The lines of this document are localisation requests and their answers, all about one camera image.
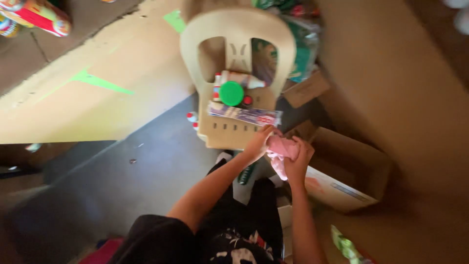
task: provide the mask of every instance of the gray concrete floor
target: gray concrete floor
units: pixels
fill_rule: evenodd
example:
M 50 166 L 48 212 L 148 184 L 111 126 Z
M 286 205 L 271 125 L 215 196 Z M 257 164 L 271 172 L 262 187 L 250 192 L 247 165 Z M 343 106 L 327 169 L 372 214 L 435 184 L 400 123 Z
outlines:
M 66 263 L 84 246 L 125 235 L 138 216 L 168 212 L 220 152 L 207 149 L 186 120 L 194 109 L 196 94 L 123 141 L 84 143 L 51 161 L 45 173 L 53 187 L 7 216 L 10 236 L 25 261 Z M 317 100 L 293 109 L 281 99 L 277 109 L 284 111 L 283 131 L 306 119 L 331 128 Z

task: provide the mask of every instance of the person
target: person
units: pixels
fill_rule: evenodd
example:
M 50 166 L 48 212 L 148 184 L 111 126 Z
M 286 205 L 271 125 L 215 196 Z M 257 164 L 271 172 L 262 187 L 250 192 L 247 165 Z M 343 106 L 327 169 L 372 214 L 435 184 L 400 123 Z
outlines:
M 257 180 L 247 205 L 233 199 L 232 182 L 265 154 L 272 133 L 281 135 L 268 125 L 235 157 L 224 153 L 225 158 L 166 216 L 140 216 L 108 263 L 282 263 L 275 184 L 268 178 Z M 294 162 L 285 159 L 284 164 L 292 190 L 294 262 L 326 263 L 304 187 L 314 149 L 298 137 L 293 140 L 299 145 L 299 156 Z

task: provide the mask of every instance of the plastic chair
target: plastic chair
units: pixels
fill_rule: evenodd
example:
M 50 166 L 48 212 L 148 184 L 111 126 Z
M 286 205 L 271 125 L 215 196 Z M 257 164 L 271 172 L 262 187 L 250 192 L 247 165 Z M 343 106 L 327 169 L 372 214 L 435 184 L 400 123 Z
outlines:
M 258 126 L 231 118 L 209 116 L 213 83 L 207 82 L 199 63 L 199 45 L 206 39 L 225 37 L 226 69 L 252 72 L 251 39 L 269 41 L 277 48 L 277 71 L 270 87 L 247 90 L 253 107 L 274 110 L 277 98 L 292 69 L 295 39 L 287 25 L 275 15 L 256 8 L 224 8 L 194 17 L 181 34 L 181 54 L 199 93 L 197 135 L 208 148 L 244 149 Z

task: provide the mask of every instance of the pink towel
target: pink towel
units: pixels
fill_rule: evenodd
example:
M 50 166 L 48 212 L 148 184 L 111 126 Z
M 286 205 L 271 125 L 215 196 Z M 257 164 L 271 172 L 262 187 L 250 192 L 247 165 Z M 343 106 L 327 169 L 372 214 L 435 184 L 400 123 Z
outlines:
M 300 151 L 297 143 L 294 140 L 273 135 L 267 139 L 267 145 L 269 146 L 267 156 L 271 159 L 272 168 L 280 176 L 280 179 L 287 180 L 283 160 L 284 158 L 290 158 L 292 161 L 296 160 Z

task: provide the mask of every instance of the white sock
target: white sock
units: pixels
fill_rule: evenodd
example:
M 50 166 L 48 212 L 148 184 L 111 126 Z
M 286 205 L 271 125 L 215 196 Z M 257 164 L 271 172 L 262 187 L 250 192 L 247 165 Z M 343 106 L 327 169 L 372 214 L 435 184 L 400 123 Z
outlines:
M 218 164 L 222 159 L 226 159 L 227 162 L 229 162 L 231 159 L 233 158 L 232 155 L 226 153 L 226 152 L 222 152 L 218 155 L 217 157 L 217 161 L 215 162 L 215 164 Z
M 284 181 L 280 179 L 280 176 L 275 174 L 274 176 L 270 177 L 269 180 L 273 182 L 275 188 L 280 188 L 283 186 Z

